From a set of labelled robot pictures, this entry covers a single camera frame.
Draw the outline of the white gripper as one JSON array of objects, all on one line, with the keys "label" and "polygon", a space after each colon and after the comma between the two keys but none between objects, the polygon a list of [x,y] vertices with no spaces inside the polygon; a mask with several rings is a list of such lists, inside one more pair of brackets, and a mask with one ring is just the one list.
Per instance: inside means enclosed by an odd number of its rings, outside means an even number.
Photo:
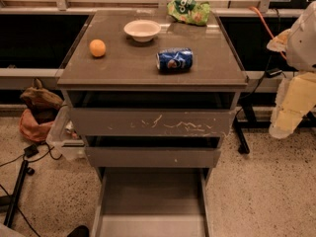
[{"label": "white gripper", "polygon": [[300,71],[282,79],[276,93],[269,133],[283,139],[295,131],[303,117],[316,106],[316,2],[312,2],[287,29],[271,39],[267,49],[285,52],[287,64]]}]

